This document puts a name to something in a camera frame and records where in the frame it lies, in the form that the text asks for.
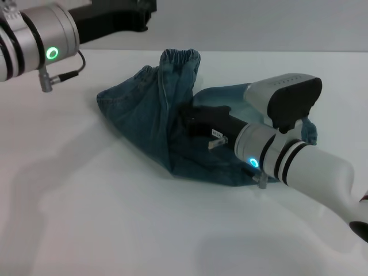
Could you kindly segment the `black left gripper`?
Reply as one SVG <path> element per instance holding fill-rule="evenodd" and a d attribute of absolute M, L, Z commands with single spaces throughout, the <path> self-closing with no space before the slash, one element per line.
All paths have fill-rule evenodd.
<path fill-rule="evenodd" d="M 157 0 L 104 0 L 70 9 L 81 44 L 122 31 L 145 32 Z"/>

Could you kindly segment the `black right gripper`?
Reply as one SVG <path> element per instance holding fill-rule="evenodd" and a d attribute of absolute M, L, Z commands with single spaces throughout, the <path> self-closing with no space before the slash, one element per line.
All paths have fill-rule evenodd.
<path fill-rule="evenodd" d="M 179 116 L 189 136 L 212 139 L 225 136 L 228 144 L 235 144 L 241 130 L 248 123 L 231 116 L 230 111 L 229 106 L 182 105 L 179 107 Z"/>

